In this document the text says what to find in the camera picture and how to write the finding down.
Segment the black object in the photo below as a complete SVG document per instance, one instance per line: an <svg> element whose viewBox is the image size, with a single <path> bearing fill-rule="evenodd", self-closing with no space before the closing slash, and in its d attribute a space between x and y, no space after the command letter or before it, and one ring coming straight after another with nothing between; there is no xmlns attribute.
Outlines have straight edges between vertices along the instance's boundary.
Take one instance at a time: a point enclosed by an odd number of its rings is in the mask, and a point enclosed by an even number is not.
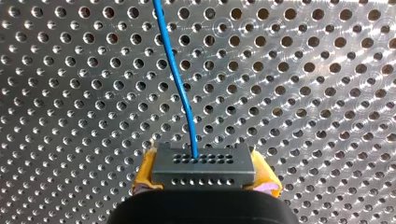
<svg viewBox="0 0 396 224"><path fill-rule="evenodd" d="M200 148L199 152L193 159L186 149L160 144L151 181L165 189L241 189L254 183L254 166L246 144Z"/></svg>
<svg viewBox="0 0 396 224"><path fill-rule="evenodd" d="M254 190L152 190L114 210L107 224L297 224L280 200Z"/></svg>

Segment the hole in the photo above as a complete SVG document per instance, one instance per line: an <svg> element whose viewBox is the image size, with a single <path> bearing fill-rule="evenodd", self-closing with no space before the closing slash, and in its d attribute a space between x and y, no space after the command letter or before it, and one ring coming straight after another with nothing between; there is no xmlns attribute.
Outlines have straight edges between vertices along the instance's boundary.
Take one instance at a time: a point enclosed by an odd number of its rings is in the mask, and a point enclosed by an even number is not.
<svg viewBox="0 0 396 224"><path fill-rule="evenodd" d="M189 70L189 68L191 67L191 64L190 64L189 61L183 60L180 63L180 67L181 67L182 70L186 71L186 70Z"/></svg>
<svg viewBox="0 0 396 224"><path fill-rule="evenodd" d="M355 68L355 72L358 74L363 74L363 73L367 72L367 66L363 63L358 64Z"/></svg>
<svg viewBox="0 0 396 224"><path fill-rule="evenodd" d="M142 36L140 36L138 34L131 35L131 42L134 45L140 44L142 42Z"/></svg>
<svg viewBox="0 0 396 224"><path fill-rule="evenodd" d="M332 33L334 31L334 26L333 25L327 25L326 26L326 32L327 33Z"/></svg>
<svg viewBox="0 0 396 224"><path fill-rule="evenodd" d="M230 62L228 63L228 69L232 72L236 71L238 69L238 63L237 62Z"/></svg>
<svg viewBox="0 0 396 224"><path fill-rule="evenodd" d="M347 21L352 18L352 12L349 9L344 9L340 13L340 20Z"/></svg>
<svg viewBox="0 0 396 224"><path fill-rule="evenodd" d="M248 23L248 24L245 26L245 30L246 30L248 33L252 32L253 29L254 29L254 25L251 24L251 23Z"/></svg>
<svg viewBox="0 0 396 224"><path fill-rule="evenodd" d="M356 114L355 114L355 112L353 112L352 110L348 110L348 111L345 113L345 115L344 115L344 117L345 117L346 119L354 119L355 116L356 116Z"/></svg>
<svg viewBox="0 0 396 224"><path fill-rule="evenodd" d="M213 35L207 35L205 37L205 44L207 46L213 46L215 44L215 37L213 37Z"/></svg>
<svg viewBox="0 0 396 224"><path fill-rule="evenodd" d="M293 8L289 8L288 10L286 10L285 12L285 18L288 20L294 20L294 18L296 18L296 11Z"/></svg>
<svg viewBox="0 0 396 224"><path fill-rule="evenodd" d="M211 93L211 92L213 92L214 89L215 88L214 88L214 86L212 84L206 84L204 86L204 90L205 90L206 93Z"/></svg>
<svg viewBox="0 0 396 224"><path fill-rule="evenodd" d="M92 44L95 41L95 37L91 33L86 33L83 36L83 40L87 44Z"/></svg>
<svg viewBox="0 0 396 224"><path fill-rule="evenodd" d="M328 59L328 58L330 57L329 51L325 50L325 51L321 52L321 53L320 53L320 57L321 57L322 59L325 59L325 60Z"/></svg>
<svg viewBox="0 0 396 224"><path fill-rule="evenodd" d="M114 9L112 7L105 7L103 16L107 19L112 19L114 17Z"/></svg>
<svg viewBox="0 0 396 224"><path fill-rule="evenodd" d="M190 16L190 11L186 8L183 7L178 11L178 16L182 19L182 20L186 20L189 18Z"/></svg>
<svg viewBox="0 0 396 224"><path fill-rule="evenodd" d="M324 17L324 11L320 8L315 9L312 12L312 19L314 19L315 21L320 21L321 19L323 19Z"/></svg>
<svg viewBox="0 0 396 224"><path fill-rule="evenodd" d="M241 17L242 17L242 11L241 11L241 9L239 9L239 8L234 8L232 11L231 11L231 18L233 19L233 20L239 20L239 19L241 19Z"/></svg>
<svg viewBox="0 0 396 224"><path fill-rule="evenodd" d="M381 61L382 57L383 57L383 56L382 56L382 53L380 53L380 52L375 53L374 56L373 56L373 58L374 58L376 61Z"/></svg>
<svg viewBox="0 0 396 224"><path fill-rule="evenodd" d="M40 7L33 7L32 15L36 18L42 18L43 17L43 9L41 9Z"/></svg>
<svg viewBox="0 0 396 224"><path fill-rule="evenodd" d="M299 117L299 118L305 117L305 116L306 116L306 110L304 110L304 109L298 109L298 110L296 111L296 116Z"/></svg>
<svg viewBox="0 0 396 224"><path fill-rule="evenodd" d="M347 44L347 41L343 38L343 37L338 37L338 38L336 38L335 39L335 41L334 41L334 45L337 47L337 48L343 48L345 45Z"/></svg>
<svg viewBox="0 0 396 224"><path fill-rule="evenodd" d="M81 7L78 11L78 15L83 19L88 19L91 16L90 9L87 7Z"/></svg>
<svg viewBox="0 0 396 224"><path fill-rule="evenodd" d="M263 47L265 45L266 40L265 40L264 36L259 35L259 36L256 37L254 42L255 42L257 47Z"/></svg>
<svg viewBox="0 0 396 224"><path fill-rule="evenodd" d="M249 134L250 136L254 136L257 134L257 129L250 127L247 129L247 134Z"/></svg>
<svg viewBox="0 0 396 224"><path fill-rule="evenodd" d="M282 72L282 73L287 72L289 70L289 64L288 63L280 63L277 66L277 70L279 70L279 72Z"/></svg>
<svg viewBox="0 0 396 224"><path fill-rule="evenodd" d="M234 115L235 113L236 113L236 109L235 109L235 107L233 107L233 106L228 106L227 107L227 113L229 114L229 115Z"/></svg>
<svg viewBox="0 0 396 224"><path fill-rule="evenodd" d="M205 10L205 18L209 21L213 20L216 16L216 11L212 7Z"/></svg>
<svg viewBox="0 0 396 224"><path fill-rule="evenodd" d="M144 66L145 66L145 63L143 62L143 60L141 60L141 59L134 60L134 68L140 69L140 68L143 68Z"/></svg>
<svg viewBox="0 0 396 224"><path fill-rule="evenodd" d="M329 117L332 116L332 112L330 112L330 110L325 109L320 111L320 116L324 119L328 119Z"/></svg>
<svg viewBox="0 0 396 224"><path fill-rule="evenodd" d="M89 65L90 67L96 67L98 64L99 64L99 62L98 62L98 60L97 60L96 58L90 57L90 58L88 59L88 65Z"/></svg>
<svg viewBox="0 0 396 224"><path fill-rule="evenodd" d="M166 68L166 66L168 66L168 62L164 59L160 59L157 61L157 68L160 70L163 70Z"/></svg>
<svg viewBox="0 0 396 224"><path fill-rule="evenodd" d="M187 35L182 35L179 42L182 46L188 46L190 44L190 38Z"/></svg>
<svg viewBox="0 0 396 224"><path fill-rule="evenodd" d="M137 19L139 17L139 10L136 7L130 7L128 9L128 16L131 19Z"/></svg>
<svg viewBox="0 0 396 224"><path fill-rule="evenodd" d="M374 40L372 38L364 38L361 41L361 47L364 49L369 49L374 44Z"/></svg>
<svg viewBox="0 0 396 224"><path fill-rule="evenodd" d="M227 87L227 91L228 91L228 93L230 93L230 94L235 94L236 91L237 91L237 88L236 88L235 85L229 85L229 86Z"/></svg>
<svg viewBox="0 0 396 224"><path fill-rule="evenodd" d="M139 81L136 83L136 88L138 91L143 91L146 89L146 83Z"/></svg>
<svg viewBox="0 0 396 224"><path fill-rule="evenodd" d="M63 7L56 7L55 15L61 19L65 18L67 15L66 9L64 9Z"/></svg>
<svg viewBox="0 0 396 224"><path fill-rule="evenodd" d="M239 43L240 43L240 39L239 39L239 37L237 35L233 35L230 38L230 46L231 47L235 48L235 47L237 47L239 45Z"/></svg>
<svg viewBox="0 0 396 224"><path fill-rule="evenodd" d="M369 21L377 21L381 17L381 12L374 9L369 12L368 19Z"/></svg>
<svg viewBox="0 0 396 224"><path fill-rule="evenodd" d="M355 25L352 28L352 31L353 31L353 33L356 33L356 34L360 33L361 32L361 26L360 25Z"/></svg>
<svg viewBox="0 0 396 224"><path fill-rule="evenodd" d="M260 19L260 20L265 20L265 19L267 19L268 18L268 16L269 16L269 12L268 12L268 10L266 9L266 8L261 8L258 12L257 12L257 17Z"/></svg>
<svg viewBox="0 0 396 224"><path fill-rule="evenodd" d="M106 40L109 44L117 44L119 38L115 34L108 34Z"/></svg>
<svg viewBox="0 0 396 224"><path fill-rule="evenodd" d="M214 67L215 67L215 64L212 61L206 61L205 64L204 64L204 68L205 68L206 71L213 70Z"/></svg>
<svg viewBox="0 0 396 224"><path fill-rule="evenodd" d="M68 44L72 41L72 36L68 33L61 33L61 41L64 42L65 44Z"/></svg>
<svg viewBox="0 0 396 224"><path fill-rule="evenodd" d="M251 116L258 116L260 114L260 110L257 107L251 107L248 112Z"/></svg>
<svg viewBox="0 0 396 224"><path fill-rule="evenodd" d="M386 64L382 67L381 73L385 76L390 75L393 73L393 66L390 64Z"/></svg>
<svg viewBox="0 0 396 224"><path fill-rule="evenodd" d="M192 30L193 30L195 33L200 32L201 29L202 29L202 25L201 25L200 23L195 23L195 24L192 26Z"/></svg>
<svg viewBox="0 0 396 224"><path fill-rule="evenodd" d="M290 47L293 44L293 39L290 36L285 36L282 38L281 44L285 48Z"/></svg>
<svg viewBox="0 0 396 224"><path fill-rule="evenodd" d="M119 68L119 67L121 67L121 61L118 58L112 58L111 61L110 61L110 65L113 68Z"/></svg>
<svg viewBox="0 0 396 224"><path fill-rule="evenodd" d="M275 107L272 113L275 117L280 117L283 115L283 110L280 107Z"/></svg>
<svg viewBox="0 0 396 224"><path fill-rule="evenodd" d="M251 93L258 95L262 92L262 88L258 85L254 85L251 87L250 91L251 91Z"/></svg>
<svg viewBox="0 0 396 224"><path fill-rule="evenodd" d="M260 72L260 71L262 71L263 68L264 68L264 65L261 62L255 62L253 64L253 70L255 72Z"/></svg>
<svg viewBox="0 0 396 224"><path fill-rule="evenodd" d="M376 98L384 98L386 95L387 95L387 92L384 89L380 89L375 92Z"/></svg>
<svg viewBox="0 0 396 224"><path fill-rule="evenodd" d="M304 65L304 71L307 73L311 73L315 70L315 65L313 63L306 63Z"/></svg>
<svg viewBox="0 0 396 224"><path fill-rule="evenodd" d="M308 46L311 48L317 47L319 43L320 43L319 39L315 36L308 39Z"/></svg>
<svg viewBox="0 0 396 224"><path fill-rule="evenodd" d="M335 88L333 87L329 87L324 91L324 94L326 96L334 96L337 93L337 91L335 90Z"/></svg>
<svg viewBox="0 0 396 224"><path fill-rule="evenodd" d="M301 87L300 88L300 94L301 95L304 95L304 96L306 96L306 95L309 95L309 94L311 94L311 89L309 88L309 87Z"/></svg>
<svg viewBox="0 0 396 224"><path fill-rule="evenodd" d="M279 24L275 23L275 24L273 24L273 25L271 26L271 31L272 31L273 33L277 33L277 32L279 32L279 30L280 30L280 25L279 25Z"/></svg>
<svg viewBox="0 0 396 224"><path fill-rule="evenodd" d="M284 88L283 86L278 86L275 88L275 93L278 95L283 95L286 93L286 88Z"/></svg>
<svg viewBox="0 0 396 224"><path fill-rule="evenodd" d="M298 30L300 33L305 33L308 30L308 27L306 26L306 24L301 24L298 26Z"/></svg>
<svg viewBox="0 0 396 224"><path fill-rule="evenodd" d="M151 24L148 22L145 22L145 23L143 23L142 28L145 32L147 32L151 29Z"/></svg>

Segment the perforated metal sheet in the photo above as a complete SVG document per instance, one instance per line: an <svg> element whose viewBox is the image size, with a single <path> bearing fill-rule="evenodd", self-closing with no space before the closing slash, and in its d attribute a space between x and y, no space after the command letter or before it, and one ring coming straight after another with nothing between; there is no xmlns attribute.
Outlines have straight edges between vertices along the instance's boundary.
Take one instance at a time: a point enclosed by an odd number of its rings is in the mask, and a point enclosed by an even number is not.
<svg viewBox="0 0 396 224"><path fill-rule="evenodd" d="M246 142L302 222L396 221L396 2L174 1L201 147ZM0 222L105 223L187 125L149 0L0 0Z"/></svg>

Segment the blue cable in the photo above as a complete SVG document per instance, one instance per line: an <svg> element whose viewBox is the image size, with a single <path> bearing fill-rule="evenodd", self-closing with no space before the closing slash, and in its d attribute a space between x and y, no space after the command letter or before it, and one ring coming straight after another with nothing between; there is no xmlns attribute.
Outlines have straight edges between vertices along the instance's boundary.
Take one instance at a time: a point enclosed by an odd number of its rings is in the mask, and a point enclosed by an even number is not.
<svg viewBox="0 0 396 224"><path fill-rule="evenodd" d="M160 27L161 36L163 37L163 46L165 47L166 57L168 58L169 65L171 67L172 75L174 77L175 84L177 86L178 93L180 94L181 102L183 103L184 110L186 111L187 123L189 124L190 130L190 141L191 141L191 155L193 158L198 157L198 144L195 138L195 126L193 120L193 114L190 108L189 97L184 91L183 81L180 78L180 74L177 70L177 63L175 56L172 51L171 41L169 39L168 31L166 30L165 17L163 16L163 7L161 6L161 0L153 0L155 14L157 15L157 22Z"/></svg>

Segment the blue wire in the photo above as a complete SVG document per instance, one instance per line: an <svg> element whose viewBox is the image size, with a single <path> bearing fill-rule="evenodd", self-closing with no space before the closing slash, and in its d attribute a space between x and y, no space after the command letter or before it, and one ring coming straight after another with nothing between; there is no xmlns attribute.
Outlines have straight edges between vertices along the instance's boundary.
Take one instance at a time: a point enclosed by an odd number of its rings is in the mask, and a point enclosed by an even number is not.
<svg viewBox="0 0 396 224"><path fill-rule="evenodd" d="M157 15L158 25L160 27L161 36L163 37L163 46L165 47L166 57L171 67L172 75L174 77L175 84L177 86L178 93L180 94L181 102L183 103L184 110L186 111L187 123L189 124L190 130L190 141L191 141L191 155L193 158L198 157L198 144L195 138L195 126L193 120L193 114L190 108L189 97L184 91L183 81L180 78L180 74L177 70L177 63L175 56L172 51L171 41L169 39L168 31L166 30L165 17L163 16L163 8L161 6L161 0L153 0L155 14Z"/></svg>

